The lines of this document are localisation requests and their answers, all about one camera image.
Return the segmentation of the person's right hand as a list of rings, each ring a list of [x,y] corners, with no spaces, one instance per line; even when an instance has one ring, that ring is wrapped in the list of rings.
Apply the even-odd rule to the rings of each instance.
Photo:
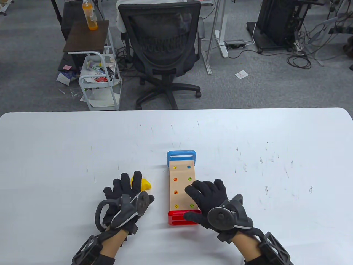
[[[184,191],[201,211],[201,213],[189,211],[184,214],[184,219],[218,232],[209,223],[208,213],[211,209],[219,207],[225,200],[228,200],[223,181],[220,179],[216,179],[214,182],[195,180],[191,185],[186,186]]]

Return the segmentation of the person's left hand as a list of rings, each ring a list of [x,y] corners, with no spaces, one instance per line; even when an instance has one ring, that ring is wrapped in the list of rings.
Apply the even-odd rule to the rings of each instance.
[[[98,204],[95,212],[95,224],[102,233],[99,236],[102,241],[120,231],[126,231],[128,235],[137,232],[136,222],[155,199],[142,191],[141,185],[142,173],[135,171],[132,182],[127,173],[122,173],[113,181],[113,188],[103,190],[106,199]]]

